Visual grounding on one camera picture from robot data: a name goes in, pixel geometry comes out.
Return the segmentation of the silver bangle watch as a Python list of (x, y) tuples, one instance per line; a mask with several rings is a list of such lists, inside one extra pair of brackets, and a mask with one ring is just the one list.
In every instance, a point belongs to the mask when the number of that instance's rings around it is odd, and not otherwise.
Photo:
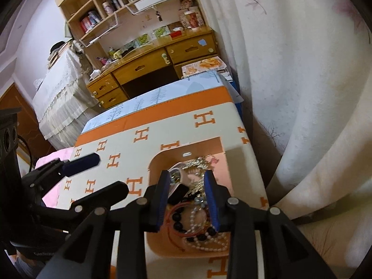
[(191, 184), (191, 179), (189, 178), (186, 170), (185, 170), (185, 163), (177, 163), (176, 165), (172, 166), (168, 172), (170, 174), (170, 191), (169, 194), (171, 195), (179, 186), (186, 187), (189, 189)]

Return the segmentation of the pink jewelry tray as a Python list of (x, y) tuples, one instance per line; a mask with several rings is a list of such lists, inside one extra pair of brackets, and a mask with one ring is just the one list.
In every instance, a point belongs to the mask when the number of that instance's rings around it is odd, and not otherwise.
[(177, 163), (185, 163), (191, 184), (189, 189), (179, 186), (168, 194), (163, 225), (159, 232), (146, 235), (150, 249), (167, 258), (227, 256), (229, 235), (213, 225), (204, 187), (204, 175), (211, 170), (218, 184), (233, 189), (220, 137), (157, 153), (148, 166), (150, 185), (158, 182), (163, 170)]

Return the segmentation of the pink bed sheet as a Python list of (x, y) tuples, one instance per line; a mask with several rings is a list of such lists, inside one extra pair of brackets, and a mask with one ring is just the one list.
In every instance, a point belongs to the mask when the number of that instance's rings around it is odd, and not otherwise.
[[(35, 169), (42, 168), (49, 162), (60, 159), (61, 161), (67, 161), (70, 159), (73, 152), (73, 147), (68, 147), (65, 149), (58, 150), (56, 152), (50, 153), (47, 156), (41, 157), (35, 166)], [(56, 208), (59, 199), (60, 191), (60, 178), (57, 178), (58, 173), (52, 170), (47, 171), (48, 177), (42, 181), (42, 187), (48, 192), (43, 196), (42, 200), (46, 207)]]

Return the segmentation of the brown wooden door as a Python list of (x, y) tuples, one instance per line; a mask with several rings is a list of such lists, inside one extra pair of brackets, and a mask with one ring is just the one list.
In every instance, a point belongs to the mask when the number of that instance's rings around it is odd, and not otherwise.
[(26, 140), (34, 162), (41, 157), (56, 152), (52, 144), (44, 139), (44, 136), (39, 130), (38, 120), (34, 110), (23, 98), (14, 83), (1, 96), (1, 109), (12, 108), (21, 108), (21, 111), (17, 114), (17, 132)]

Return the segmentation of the orange H pattern blanket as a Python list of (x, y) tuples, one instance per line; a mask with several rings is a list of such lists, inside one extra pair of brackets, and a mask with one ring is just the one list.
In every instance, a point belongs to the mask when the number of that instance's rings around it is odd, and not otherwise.
[(100, 164), (63, 179), (57, 207), (68, 209), (76, 200), (123, 181), (129, 189), (124, 207), (144, 196), (160, 173), (178, 163), (204, 157), (216, 181), (249, 206), (268, 206), (250, 139), (235, 104), (224, 86), (187, 94), (113, 120), (84, 132), (72, 158), (90, 153)]

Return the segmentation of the lace covered piano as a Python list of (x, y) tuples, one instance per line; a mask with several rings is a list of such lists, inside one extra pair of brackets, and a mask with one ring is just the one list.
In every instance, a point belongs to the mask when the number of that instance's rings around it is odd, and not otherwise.
[(57, 150), (74, 146), (87, 122), (102, 112), (87, 87), (90, 73), (85, 55), (69, 47), (47, 71), (33, 97), (38, 128)]

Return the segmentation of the white power adapter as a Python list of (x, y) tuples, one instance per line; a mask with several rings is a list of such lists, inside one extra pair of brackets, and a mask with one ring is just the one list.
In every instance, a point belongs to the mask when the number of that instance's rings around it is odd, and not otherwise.
[(95, 69), (95, 70), (90, 74), (90, 79), (95, 79), (95, 78), (97, 78), (101, 73), (102, 73), (102, 71), (100, 71), (99, 69)]

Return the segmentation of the wooden desk with drawers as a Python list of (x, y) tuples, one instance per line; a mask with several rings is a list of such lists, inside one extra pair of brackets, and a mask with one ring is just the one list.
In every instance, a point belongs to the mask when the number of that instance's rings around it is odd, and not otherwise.
[(169, 35), (129, 52), (88, 83), (100, 106), (109, 109), (182, 77), (182, 67), (219, 54), (210, 27)]

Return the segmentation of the light blue leaf sheet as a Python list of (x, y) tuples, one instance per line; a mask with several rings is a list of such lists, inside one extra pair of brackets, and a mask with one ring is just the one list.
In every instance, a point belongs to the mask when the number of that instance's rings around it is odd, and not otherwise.
[(99, 126), (112, 122), (123, 116), (138, 112), (147, 107), (164, 103), (169, 100), (180, 98), (187, 94), (198, 93), (218, 86), (225, 86), (233, 100), (237, 100), (240, 95), (233, 87), (231, 81), (217, 71), (206, 71), (191, 77), (186, 77), (179, 81), (161, 86), (155, 90), (141, 94), (138, 97), (124, 101), (111, 109), (88, 120), (82, 133), (89, 132)]

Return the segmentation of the wooden bookshelf hutch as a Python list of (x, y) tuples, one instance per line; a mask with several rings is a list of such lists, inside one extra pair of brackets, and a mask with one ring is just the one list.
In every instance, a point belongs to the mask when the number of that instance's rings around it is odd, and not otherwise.
[(95, 69), (114, 53), (128, 54), (172, 31), (191, 30), (185, 12), (197, 13), (199, 28), (206, 26), (198, 0), (164, 0), (138, 11), (140, 0), (55, 0)]

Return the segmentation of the food picture box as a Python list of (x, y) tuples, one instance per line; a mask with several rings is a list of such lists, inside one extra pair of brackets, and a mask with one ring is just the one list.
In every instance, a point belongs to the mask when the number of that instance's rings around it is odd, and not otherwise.
[(219, 57), (210, 57), (208, 59), (199, 60), (181, 67), (182, 78), (193, 76), (198, 73), (203, 73), (206, 71), (224, 71), (227, 69), (227, 65)]

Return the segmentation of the red tissue box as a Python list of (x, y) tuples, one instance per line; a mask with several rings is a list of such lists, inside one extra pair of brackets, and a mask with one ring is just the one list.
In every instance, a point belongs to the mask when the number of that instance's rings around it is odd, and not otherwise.
[(180, 37), (180, 36), (182, 36), (182, 31), (181, 30), (172, 31), (170, 33), (170, 36), (171, 36), (172, 39)]

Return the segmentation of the paper cup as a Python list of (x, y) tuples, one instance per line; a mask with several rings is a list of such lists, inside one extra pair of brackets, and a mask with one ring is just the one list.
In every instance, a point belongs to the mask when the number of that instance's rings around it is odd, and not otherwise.
[(199, 27), (199, 21), (198, 21), (197, 13), (195, 11), (185, 12), (185, 17), (186, 17), (191, 29), (195, 29), (195, 28)]

